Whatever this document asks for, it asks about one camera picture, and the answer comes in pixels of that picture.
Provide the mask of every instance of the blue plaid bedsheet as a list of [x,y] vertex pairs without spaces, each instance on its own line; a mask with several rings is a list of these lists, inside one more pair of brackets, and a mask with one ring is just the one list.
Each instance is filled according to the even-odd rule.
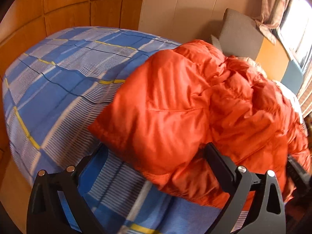
[[[99,141],[88,131],[129,74],[179,43],[142,32],[75,27],[30,48],[7,69],[3,103],[12,156],[32,185],[37,172],[76,165]],[[104,145],[81,195],[109,233],[204,233],[219,209],[158,191]],[[64,195],[60,198],[79,230]]]

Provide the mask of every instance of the black plastic mount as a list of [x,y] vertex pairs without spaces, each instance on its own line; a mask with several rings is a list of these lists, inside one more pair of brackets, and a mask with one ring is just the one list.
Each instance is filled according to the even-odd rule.
[[223,191],[230,194],[211,227],[205,234],[229,234],[241,214],[250,191],[255,191],[251,208],[243,227],[232,233],[285,234],[285,208],[275,173],[251,173],[244,166],[236,166],[209,143],[205,156]]
[[48,174],[41,170],[32,188],[28,213],[27,234],[78,234],[70,227],[63,211],[58,191],[63,191],[69,208],[83,234],[105,234],[84,198],[78,192],[78,178],[99,148],[84,157],[79,164],[61,173]]
[[[61,173],[48,174],[41,170],[37,174],[28,206],[27,234],[105,233],[77,188],[79,176],[98,150],[84,157],[76,167],[69,166]],[[273,171],[256,174],[244,166],[237,167],[229,157],[221,155],[212,143],[206,145],[205,154],[223,191],[230,194],[225,207],[206,234],[229,234],[250,191],[255,191],[255,196],[245,223],[232,233],[286,232],[284,204]],[[70,227],[58,191],[64,192],[81,232]]]
[[294,198],[288,203],[292,208],[297,208],[299,212],[304,212],[304,216],[299,221],[287,216],[287,233],[310,234],[312,230],[312,178],[290,155],[287,159],[286,173],[296,186],[293,192]]

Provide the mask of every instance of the quilted fabric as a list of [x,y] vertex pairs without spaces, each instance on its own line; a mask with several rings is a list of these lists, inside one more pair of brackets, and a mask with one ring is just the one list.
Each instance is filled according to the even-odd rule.
[[158,189],[200,205],[228,199],[202,157],[208,142],[252,172],[274,170],[285,200],[287,154],[310,166],[299,116],[277,85],[201,40],[151,56],[89,129]]

